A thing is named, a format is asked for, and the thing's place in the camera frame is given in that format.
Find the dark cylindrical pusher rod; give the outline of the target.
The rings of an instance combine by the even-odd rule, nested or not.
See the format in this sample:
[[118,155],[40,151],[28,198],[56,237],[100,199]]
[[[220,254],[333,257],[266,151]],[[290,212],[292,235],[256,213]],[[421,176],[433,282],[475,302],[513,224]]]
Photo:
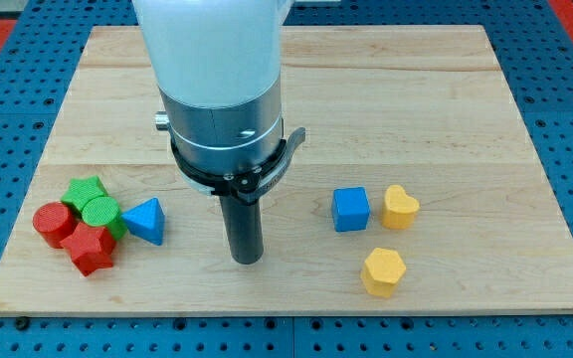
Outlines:
[[264,253],[259,202],[246,204],[232,196],[219,201],[232,258],[242,265],[254,264]]

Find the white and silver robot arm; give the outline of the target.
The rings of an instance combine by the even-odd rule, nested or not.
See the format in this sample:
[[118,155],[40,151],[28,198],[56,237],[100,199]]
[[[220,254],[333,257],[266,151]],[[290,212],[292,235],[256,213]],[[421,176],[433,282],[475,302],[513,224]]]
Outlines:
[[185,180],[219,198],[233,259],[263,255],[260,199],[305,140],[284,134],[277,0],[135,0],[164,110],[156,126]]

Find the black clamp ring mount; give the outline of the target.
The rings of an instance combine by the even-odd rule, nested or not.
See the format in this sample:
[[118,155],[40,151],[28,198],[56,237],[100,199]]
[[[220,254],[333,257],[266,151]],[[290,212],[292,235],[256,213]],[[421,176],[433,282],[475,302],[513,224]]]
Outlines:
[[182,177],[192,188],[205,195],[232,196],[245,205],[251,205],[270,192],[284,177],[296,149],[305,139],[305,128],[297,128],[288,140],[280,140],[277,150],[265,162],[241,174],[203,172],[181,156],[174,139],[170,140],[170,147]]

